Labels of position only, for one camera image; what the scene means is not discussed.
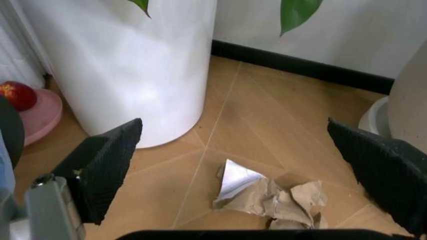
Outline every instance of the pink bowl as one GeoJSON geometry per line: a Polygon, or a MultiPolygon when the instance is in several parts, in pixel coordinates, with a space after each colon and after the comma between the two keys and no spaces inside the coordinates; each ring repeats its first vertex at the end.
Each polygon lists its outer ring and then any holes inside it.
{"type": "Polygon", "coordinates": [[[60,122],[63,103],[54,92],[46,89],[34,89],[37,95],[35,105],[19,113],[25,132],[24,146],[46,136],[60,122]]]}

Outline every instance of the crumpled paper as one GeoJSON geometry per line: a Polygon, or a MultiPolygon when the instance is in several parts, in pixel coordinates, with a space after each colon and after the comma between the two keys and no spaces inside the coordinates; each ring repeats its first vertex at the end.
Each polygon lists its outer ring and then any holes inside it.
{"type": "Polygon", "coordinates": [[[327,197],[321,181],[280,188],[273,180],[230,159],[218,172],[221,190],[213,201],[214,209],[226,209],[272,218],[269,229],[325,229],[326,219],[315,206],[325,206],[327,197]]]}

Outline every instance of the planter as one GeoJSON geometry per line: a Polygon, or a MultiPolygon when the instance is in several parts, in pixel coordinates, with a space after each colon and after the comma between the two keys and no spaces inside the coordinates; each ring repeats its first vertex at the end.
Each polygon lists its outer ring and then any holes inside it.
{"type": "Polygon", "coordinates": [[[427,153],[427,41],[395,80],[388,100],[391,136],[427,153]]]}
{"type": "Polygon", "coordinates": [[[21,0],[53,75],[89,135],[141,118],[139,148],[202,114],[216,0],[21,0]]]}
{"type": "Polygon", "coordinates": [[[388,96],[385,96],[376,101],[360,119],[359,128],[389,139],[390,128],[387,111],[388,107],[388,96]]]}

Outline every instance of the plant leaf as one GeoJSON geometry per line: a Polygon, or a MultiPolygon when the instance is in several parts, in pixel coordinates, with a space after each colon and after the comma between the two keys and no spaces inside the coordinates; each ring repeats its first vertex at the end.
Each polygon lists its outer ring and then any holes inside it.
{"type": "Polygon", "coordinates": [[[136,4],[138,7],[140,7],[144,13],[149,17],[149,0],[129,0],[132,3],[136,4]]]}
{"type": "Polygon", "coordinates": [[[281,0],[280,36],[307,21],[321,3],[322,0],[281,0]]]}

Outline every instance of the floor tile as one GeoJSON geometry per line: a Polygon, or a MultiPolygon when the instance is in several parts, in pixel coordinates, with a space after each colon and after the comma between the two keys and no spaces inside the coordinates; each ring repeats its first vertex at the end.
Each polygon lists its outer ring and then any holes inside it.
{"type": "Polygon", "coordinates": [[[213,56],[210,59],[203,114],[195,125],[195,130],[204,144],[208,142],[217,122],[239,64],[238,61],[222,57],[213,56]]]}
{"type": "Polygon", "coordinates": [[[375,102],[366,99],[361,91],[321,87],[321,83],[311,84],[302,79],[250,77],[338,157],[341,156],[326,131],[328,118],[357,127],[361,116],[375,102]]]}
{"type": "Polygon", "coordinates": [[[75,142],[56,147],[48,147],[45,150],[21,156],[14,169],[16,179],[14,195],[18,202],[23,202],[24,193],[30,188],[33,180],[42,174],[52,171],[78,145],[79,142],[75,142]]]}
{"type": "Polygon", "coordinates": [[[137,149],[130,160],[129,174],[200,149],[203,149],[203,147],[188,143],[180,138],[161,146],[137,149]]]}
{"type": "Polygon", "coordinates": [[[272,179],[285,173],[281,168],[247,160],[224,152],[208,150],[204,155],[181,214],[178,217],[177,226],[181,226],[189,220],[211,210],[212,201],[218,196],[221,188],[221,179],[217,177],[217,173],[227,159],[233,160],[246,168],[257,171],[272,179]]]}
{"type": "Polygon", "coordinates": [[[204,147],[205,145],[202,142],[202,140],[200,139],[199,135],[197,134],[196,128],[197,127],[194,126],[186,134],[184,134],[183,136],[181,136],[179,138],[179,140],[182,141],[182,142],[188,143],[188,144],[193,144],[193,145],[196,145],[196,146],[204,147]]]}
{"type": "MultiPolygon", "coordinates": [[[[290,189],[315,180],[289,172],[276,178],[275,182],[284,189],[290,189]]],[[[329,228],[334,228],[369,204],[369,200],[362,193],[351,188],[322,182],[322,190],[327,196],[327,203],[326,206],[316,209],[316,212],[322,213],[329,228]]]]}
{"type": "Polygon", "coordinates": [[[246,72],[239,73],[208,148],[360,188],[351,167],[341,156],[325,148],[246,72]]]}
{"type": "Polygon", "coordinates": [[[115,239],[146,229],[170,229],[202,151],[128,175],[101,226],[87,224],[87,240],[115,239]]]}
{"type": "Polygon", "coordinates": [[[209,213],[178,227],[179,230],[262,230],[267,218],[244,212],[225,210],[209,213]]]}
{"type": "Polygon", "coordinates": [[[381,94],[381,93],[367,91],[367,90],[363,90],[363,89],[359,89],[359,88],[354,88],[351,86],[345,86],[345,85],[341,85],[341,84],[337,84],[337,83],[333,83],[333,82],[322,81],[322,80],[312,78],[312,77],[308,77],[308,76],[300,76],[300,78],[298,78],[298,80],[302,83],[310,84],[310,85],[320,87],[323,89],[339,90],[342,92],[347,92],[348,94],[356,95],[359,98],[361,97],[361,98],[364,98],[364,99],[369,100],[369,101],[376,101],[380,98],[385,97],[385,95],[381,94]]]}
{"type": "Polygon", "coordinates": [[[369,204],[350,219],[338,225],[340,229],[367,229],[386,234],[400,234],[410,236],[403,227],[395,223],[392,217],[383,212],[374,204],[369,204]]]}
{"type": "Polygon", "coordinates": [[[263,74],[263,75],[269,75],[269,76],[283,76],[284,75],[283,71],[273,69],[273,68],[269,68],[269,67],[265,67],[265,66],[246,63],[246,62],[242,62],[241,69],[248,71],[248,72],[251,72],[251,73],[254,73],[254,74],[263,74]]]}

